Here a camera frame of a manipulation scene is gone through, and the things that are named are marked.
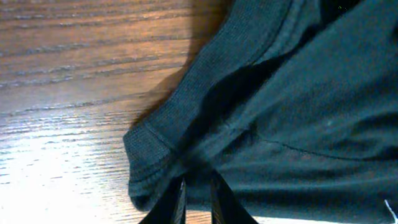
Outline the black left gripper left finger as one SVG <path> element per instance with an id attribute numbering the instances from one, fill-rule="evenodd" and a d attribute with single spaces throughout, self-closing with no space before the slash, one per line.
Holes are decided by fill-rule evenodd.
<path id="1" fill-rule="evenodd" d="M 186 224 L 186 203 L 185 179 L 178 177 L 139 224 Z"/>

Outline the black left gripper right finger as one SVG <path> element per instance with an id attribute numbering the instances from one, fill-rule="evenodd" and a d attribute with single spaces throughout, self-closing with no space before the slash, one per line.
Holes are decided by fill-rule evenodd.
<path id="1" fill-rule="evenodd" d="M 239 203 L 224 178 L 211 173 L 211 223 L 212 224 L 259 224 Z"/>

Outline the dark green t-shirt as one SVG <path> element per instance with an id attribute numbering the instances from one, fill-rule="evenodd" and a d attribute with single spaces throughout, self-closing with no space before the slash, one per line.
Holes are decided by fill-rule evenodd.
<path id="1" fill-rule="evenodd" d="M 128 194 L 150 210 L 217 170 L 254 216 L 397 222 L 397 2 L 232 3 L 170 98 L 124 135 Z"/>

